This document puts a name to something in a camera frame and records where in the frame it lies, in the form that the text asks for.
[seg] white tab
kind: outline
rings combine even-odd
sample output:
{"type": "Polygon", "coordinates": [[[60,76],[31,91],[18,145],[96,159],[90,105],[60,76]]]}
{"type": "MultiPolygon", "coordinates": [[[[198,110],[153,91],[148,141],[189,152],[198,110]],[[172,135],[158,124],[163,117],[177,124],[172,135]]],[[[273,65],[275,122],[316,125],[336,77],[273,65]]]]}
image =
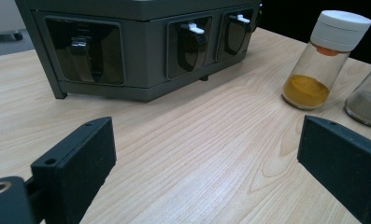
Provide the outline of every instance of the white tab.
{"type": "Polygon", "coordinates": [[[243,21],[244,23],[250,23],[250,20],[244,18],[243,15],[241,15],[241,14],[238,14],[238,15],[237,15],[237,20],[238,20],[238,21],[243,21]]]}
{"type": "Polygon", "coordinates": [[[200,29],[200,28],[197,28],[197,25],[195,23],[190,23],[189,24],[189,30],[196,33],[196,34],[203,34],[205,31],[200,29]]]}

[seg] turmeric powder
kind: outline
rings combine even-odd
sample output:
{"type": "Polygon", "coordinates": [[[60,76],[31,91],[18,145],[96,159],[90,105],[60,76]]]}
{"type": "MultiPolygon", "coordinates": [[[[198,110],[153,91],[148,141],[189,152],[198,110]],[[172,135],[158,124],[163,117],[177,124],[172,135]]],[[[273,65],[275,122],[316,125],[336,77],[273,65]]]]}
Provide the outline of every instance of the turmeric powder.
{"type": "Polygon", "coordinates": [[[330,91],[316,78],[292,75],[284,84],[283,97],[301,109],[314,109],[322,104],[330,91]]]}

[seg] light wood grain surface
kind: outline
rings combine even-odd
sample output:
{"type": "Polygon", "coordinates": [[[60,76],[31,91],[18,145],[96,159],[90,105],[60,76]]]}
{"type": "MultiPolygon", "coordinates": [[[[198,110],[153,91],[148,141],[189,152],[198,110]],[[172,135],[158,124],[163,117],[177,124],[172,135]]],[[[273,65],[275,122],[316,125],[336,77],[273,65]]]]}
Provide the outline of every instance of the light wood grain surface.
{"type": "Polygon", "coordinates": [[[33,50],[0,56],[0,177],[28,179],[79,125],[111,116],[117,164],[82,223],[358,223],[296,153],[304,115],[371,139],[343,111],[371,64],[348,59],[327,103],[301,111],[281,88],[305,45],[258,28],[242,63],[150,103],[56,100],[33,50]]]}

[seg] gray machine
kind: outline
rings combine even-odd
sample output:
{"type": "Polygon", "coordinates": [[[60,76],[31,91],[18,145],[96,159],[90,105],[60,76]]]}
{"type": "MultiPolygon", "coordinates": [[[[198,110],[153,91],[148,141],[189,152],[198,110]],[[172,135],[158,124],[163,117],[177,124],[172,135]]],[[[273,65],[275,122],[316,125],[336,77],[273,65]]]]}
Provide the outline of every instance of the gray machine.
{"type": "Polygon", "coordinates": [[[151,101],[245,58],[261,0],[16,0],[54,96],[151,101]]]}

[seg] spice jar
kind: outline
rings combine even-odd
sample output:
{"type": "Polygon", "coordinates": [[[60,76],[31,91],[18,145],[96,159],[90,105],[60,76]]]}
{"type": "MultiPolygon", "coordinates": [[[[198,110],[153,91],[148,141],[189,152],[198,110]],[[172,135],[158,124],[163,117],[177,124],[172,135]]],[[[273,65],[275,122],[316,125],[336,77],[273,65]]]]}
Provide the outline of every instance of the spice jar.
{"type": "Polygon", "coordinates": [[[299,109],[322,106],[350,52],[370,25],[371,20],[354,13],[324,10],[284,84],[283,98],[299,109]]]}
{"type": "Polygon", "coordinates": [[[345,110],[352,118],[371,126],[371,72],[346,99],[345,110]]]}

